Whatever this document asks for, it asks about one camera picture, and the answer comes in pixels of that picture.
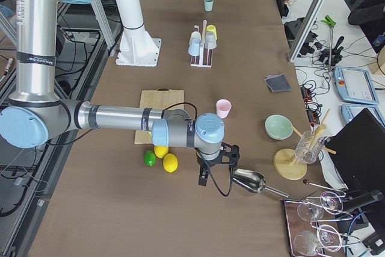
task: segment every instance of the yellow cup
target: yellow cup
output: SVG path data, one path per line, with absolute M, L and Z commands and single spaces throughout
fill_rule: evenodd
M 208 25 L 207 28 L 206 28 L 206 31 L 207 31 L 208 33 L 214 33 L 214 35 L 215 35 L 215 40 L 218 39 L 218 37 L 217 37 L 217 28 L 215 27 L 215 25 Z

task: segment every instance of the folded cloth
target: folded cloth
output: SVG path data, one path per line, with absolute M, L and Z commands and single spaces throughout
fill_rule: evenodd
M 291 86 L 283 73 L 280 75 L 267 75 L 264 81 L 272 93 L 291 91 Z

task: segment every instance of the black cylinder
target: black cylinder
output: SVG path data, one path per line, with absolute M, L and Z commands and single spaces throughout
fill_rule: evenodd
M 352 212 L 359 207 L 363 207 L 376 201 L 380 201 L 383 198 L 384 194 L 381 191 L 373 190 L 371 192 L 362 194 L 359 197 L 344 202 L 343 210 L 346 212 Z

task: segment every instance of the mint green bowl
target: mint green bowl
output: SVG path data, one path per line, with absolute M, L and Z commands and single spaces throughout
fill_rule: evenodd
M 293 129 L 287 117 L 280 114 L 273 114 L 265 121 L 266 133 L 275 140 L 284 140 L 291 136 Z

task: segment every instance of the black sleeve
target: black sleeve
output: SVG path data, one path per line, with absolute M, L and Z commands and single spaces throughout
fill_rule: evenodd
M 385 19 L 384 7 L 384 3 L 366 8 L 357 7 L 349 14 L 348 22 L 349 24 L 357 25 L 373 20 Z

